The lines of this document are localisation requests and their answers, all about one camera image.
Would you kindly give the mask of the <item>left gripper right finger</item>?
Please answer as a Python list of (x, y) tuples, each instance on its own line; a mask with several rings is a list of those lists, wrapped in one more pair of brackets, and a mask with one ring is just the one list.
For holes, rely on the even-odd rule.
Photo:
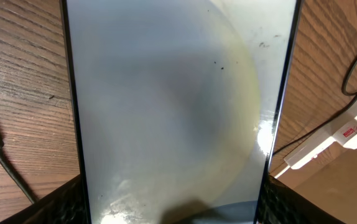
[(262, 181), (256, 221), (266, 224), (343, 224), (271, 175)]

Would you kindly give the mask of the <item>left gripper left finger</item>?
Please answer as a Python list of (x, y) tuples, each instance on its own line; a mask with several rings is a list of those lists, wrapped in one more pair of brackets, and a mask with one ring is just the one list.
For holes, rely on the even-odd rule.
[(78, 175), (0, 224), (86, 224), (85, 195)]

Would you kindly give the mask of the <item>Samsung Galaxy smartphone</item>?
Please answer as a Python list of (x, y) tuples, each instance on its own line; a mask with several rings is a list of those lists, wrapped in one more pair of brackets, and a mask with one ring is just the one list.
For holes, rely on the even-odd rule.
[(60, 3), (88, 223), (255, 223), (297, 0)]

